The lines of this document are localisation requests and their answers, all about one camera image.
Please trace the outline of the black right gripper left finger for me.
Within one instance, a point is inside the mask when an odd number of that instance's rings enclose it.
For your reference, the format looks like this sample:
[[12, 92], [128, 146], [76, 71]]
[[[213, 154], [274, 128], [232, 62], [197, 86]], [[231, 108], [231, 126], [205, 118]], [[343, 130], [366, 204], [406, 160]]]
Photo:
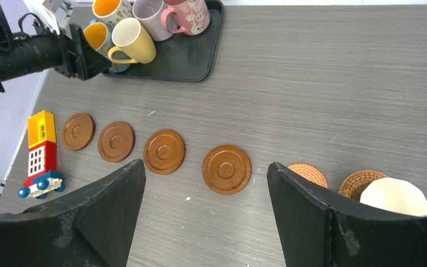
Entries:
[[126, 266], [146, 184], [136, 159], [19, 214], [0, 214], [0, 266]]

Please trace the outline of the black serving tray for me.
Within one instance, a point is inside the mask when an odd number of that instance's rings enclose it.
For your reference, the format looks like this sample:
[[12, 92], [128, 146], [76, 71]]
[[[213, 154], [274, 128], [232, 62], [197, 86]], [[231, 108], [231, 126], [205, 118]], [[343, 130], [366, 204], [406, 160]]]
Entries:
[[177, 33], [165, 41], [155, 42], [157, 55], [151, 63], [135, 63], [124, 72], [111, 74], [104, 71], [102, 74], [108, 77], [180, 82], [203, 80], [215, 61], [225, 16], [221, 1], [206, 1], [206, 6], [211, 23], [203, 33], [196, 36]]

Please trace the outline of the black mug cream inside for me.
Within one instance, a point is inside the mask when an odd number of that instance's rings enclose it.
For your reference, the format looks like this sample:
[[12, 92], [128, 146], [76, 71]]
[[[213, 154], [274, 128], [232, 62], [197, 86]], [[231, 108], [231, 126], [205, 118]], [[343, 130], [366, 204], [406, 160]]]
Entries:
[[411, 216], [427, 216], [427, 199], [412, 183], [385, 177], [371, 182], [359, 202], [378, 209]]

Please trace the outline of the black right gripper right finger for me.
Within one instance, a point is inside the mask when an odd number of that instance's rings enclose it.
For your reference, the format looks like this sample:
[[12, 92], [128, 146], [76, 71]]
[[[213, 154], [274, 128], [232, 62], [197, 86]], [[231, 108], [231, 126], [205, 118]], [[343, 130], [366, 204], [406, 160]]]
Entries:
[[427, 216], [359, 203], [278, 162], [267, 183], [287, 266], [427, 266]]

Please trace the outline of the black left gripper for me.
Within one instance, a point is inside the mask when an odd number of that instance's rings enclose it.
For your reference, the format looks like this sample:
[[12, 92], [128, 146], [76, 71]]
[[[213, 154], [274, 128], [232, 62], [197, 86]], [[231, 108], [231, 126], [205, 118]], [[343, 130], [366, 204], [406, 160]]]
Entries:
[[30, 11], [19, 18], [19, 31], [12, 32], [0, 4], [0, 92], [5, 91], [4, 81], [50, 68], [85, 81], [112, 67], [90, 46], [81, 26], [69, 25], [69, 40], [43, 5], [26, 5]]

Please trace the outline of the woven rattan coaster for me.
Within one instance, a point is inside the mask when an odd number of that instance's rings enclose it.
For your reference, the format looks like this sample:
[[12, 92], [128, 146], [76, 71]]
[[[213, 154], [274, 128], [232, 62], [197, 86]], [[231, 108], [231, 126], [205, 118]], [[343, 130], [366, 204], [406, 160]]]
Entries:
[[373, 181], [385, 177], [387, 177], [387, 174], [375, 170], [360, 170], [353, 172], [339, 186], [338, 193], [344, 197], [360, 201], [362, 192]]
[[288, 165], [287, 168], [317, 185], [328, 188], [325, 176], [310, 164], [294, 163]]

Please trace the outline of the brown wooden coaster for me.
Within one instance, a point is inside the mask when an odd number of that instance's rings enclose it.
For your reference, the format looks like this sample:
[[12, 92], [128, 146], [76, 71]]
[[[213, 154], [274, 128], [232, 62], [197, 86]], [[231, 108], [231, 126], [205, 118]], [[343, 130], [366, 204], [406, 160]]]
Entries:
[[205, 184], [214, 192], [232, 195], [250, 181], [251, 161], [246, 152], [235, 145], [220, 145], [207, 153], [202, 163]]
[[179, 133], [162, 129], [153, 133], [145, 143], [143, 160], [153, 173], [167, 175], [175, 172], [186, 156], [186, 145]]
[[108, 124], [98, 138], [99, 155], [108, 162], [120, 162], [132, 152], [136, 142], [133, 128], [126, 122]]
[[64, 123], [61, 138], [65, 148], [73, 151], [87, 147], [95, 134], [95, 122], [87, 113], [75, 113]]

